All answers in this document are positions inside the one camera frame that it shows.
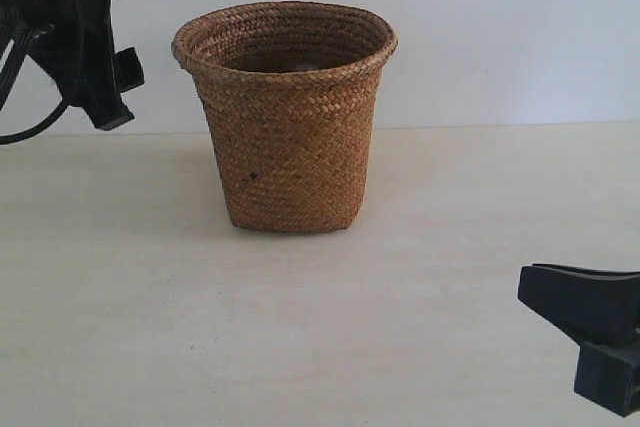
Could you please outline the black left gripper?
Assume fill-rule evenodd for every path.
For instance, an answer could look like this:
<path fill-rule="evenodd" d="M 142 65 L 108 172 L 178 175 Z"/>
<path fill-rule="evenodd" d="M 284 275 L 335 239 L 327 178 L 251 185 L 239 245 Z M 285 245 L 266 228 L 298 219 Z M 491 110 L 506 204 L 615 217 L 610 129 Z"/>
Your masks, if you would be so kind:
<path fill-rule="evenodd" d="M 145 83 L 134 47 L 115 51 L 112 0 L 1 0 L 1 97 L 8 98 L 25 59 L 79 107 L 93 126 L 111 131 L 134 119 L 122 94 Z"/>

